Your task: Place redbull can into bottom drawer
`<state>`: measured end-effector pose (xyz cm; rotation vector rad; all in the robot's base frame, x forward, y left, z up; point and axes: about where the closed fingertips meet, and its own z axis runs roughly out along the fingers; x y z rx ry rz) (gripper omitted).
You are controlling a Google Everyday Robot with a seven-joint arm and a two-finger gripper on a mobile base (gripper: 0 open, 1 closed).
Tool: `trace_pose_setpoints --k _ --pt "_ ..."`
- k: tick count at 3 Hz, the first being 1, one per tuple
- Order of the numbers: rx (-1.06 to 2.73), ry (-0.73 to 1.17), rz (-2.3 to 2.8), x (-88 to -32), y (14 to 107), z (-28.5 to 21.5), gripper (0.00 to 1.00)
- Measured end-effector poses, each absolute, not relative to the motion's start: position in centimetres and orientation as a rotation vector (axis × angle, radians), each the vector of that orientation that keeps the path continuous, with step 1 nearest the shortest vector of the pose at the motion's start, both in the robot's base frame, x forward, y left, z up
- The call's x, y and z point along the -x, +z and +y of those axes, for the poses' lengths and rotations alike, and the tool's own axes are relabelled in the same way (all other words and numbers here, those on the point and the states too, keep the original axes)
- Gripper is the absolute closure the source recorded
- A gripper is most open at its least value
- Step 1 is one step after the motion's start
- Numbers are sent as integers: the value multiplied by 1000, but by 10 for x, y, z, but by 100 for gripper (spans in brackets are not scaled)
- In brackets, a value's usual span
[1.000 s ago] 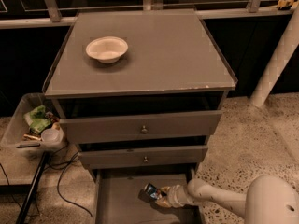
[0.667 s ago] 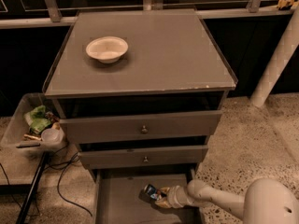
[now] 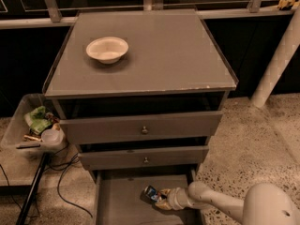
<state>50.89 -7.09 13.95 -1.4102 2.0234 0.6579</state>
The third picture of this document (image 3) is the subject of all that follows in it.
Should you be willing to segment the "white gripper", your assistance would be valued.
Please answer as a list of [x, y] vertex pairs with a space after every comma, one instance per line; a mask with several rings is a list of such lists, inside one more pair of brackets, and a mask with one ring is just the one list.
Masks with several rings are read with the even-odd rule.
[[155, 206], [159, 209], [170, 211], [190, 207], [188, 190], [186, 188], [164, 188], [159, 192], [161, 195], [167, 196], [167, 201], [162, 200], [155, 203]]

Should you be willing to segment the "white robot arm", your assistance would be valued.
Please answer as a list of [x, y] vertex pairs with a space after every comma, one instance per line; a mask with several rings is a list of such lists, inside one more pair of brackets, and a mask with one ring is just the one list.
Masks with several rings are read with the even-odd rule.
[[300, 225], [300, 210], [281, 188], [260, 183], [244, 200], [219, 193], [201, 181], [188, 187], [165, 188], [150, 198], [163, 210], [203, 209], [208, 204], [241, 225]]

